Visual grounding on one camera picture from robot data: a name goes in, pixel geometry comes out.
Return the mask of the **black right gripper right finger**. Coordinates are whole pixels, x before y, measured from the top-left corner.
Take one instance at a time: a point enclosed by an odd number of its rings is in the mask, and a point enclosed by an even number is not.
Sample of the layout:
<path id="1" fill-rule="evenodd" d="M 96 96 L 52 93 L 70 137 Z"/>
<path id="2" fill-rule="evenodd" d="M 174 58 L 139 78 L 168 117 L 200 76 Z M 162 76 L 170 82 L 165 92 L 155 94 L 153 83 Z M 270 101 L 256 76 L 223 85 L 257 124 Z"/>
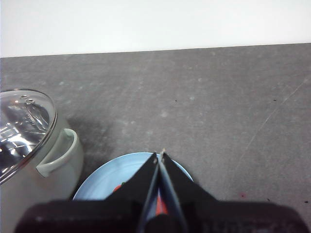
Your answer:
<path id="1" fill-rule="evenodd" d="M 168 214 L 183 233 L 201 233 L 200 206 L 217 203 L 217 199 L 194 183 L 163 150 L 159 157 L 160 181 Z"/>

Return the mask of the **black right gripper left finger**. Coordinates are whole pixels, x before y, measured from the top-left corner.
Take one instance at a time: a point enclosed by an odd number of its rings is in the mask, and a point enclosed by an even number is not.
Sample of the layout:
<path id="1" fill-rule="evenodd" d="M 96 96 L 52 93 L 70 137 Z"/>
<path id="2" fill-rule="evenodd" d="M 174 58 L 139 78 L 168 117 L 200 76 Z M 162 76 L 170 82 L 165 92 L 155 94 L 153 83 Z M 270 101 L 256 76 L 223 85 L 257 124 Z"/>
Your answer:
<path id="1" fill-rule="evenodd" d="M 140 169 L 106 198 L 112 211 L 109 233 L 142 233 L 153 205 L 158 181 L 158 157 L 152 153 Z"/>

